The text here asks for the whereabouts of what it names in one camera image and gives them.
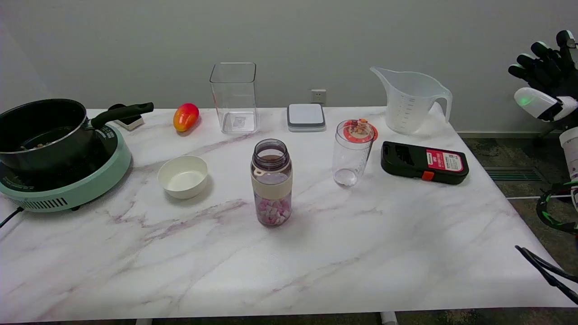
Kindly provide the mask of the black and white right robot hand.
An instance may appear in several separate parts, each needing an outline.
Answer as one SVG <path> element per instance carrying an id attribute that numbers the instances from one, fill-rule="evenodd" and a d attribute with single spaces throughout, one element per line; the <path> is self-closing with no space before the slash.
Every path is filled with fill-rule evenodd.
<path id="1" fill-rule="evenodd" d="M 568 30 L 556 35 L 558 49 L 543 42 L 531 45 L 533 55 L 520 54 L 508 72 L 527 82 L 514 94 L 532 117 L 549 123 L 576 123 L 578 98 L 577 39 Z"/>

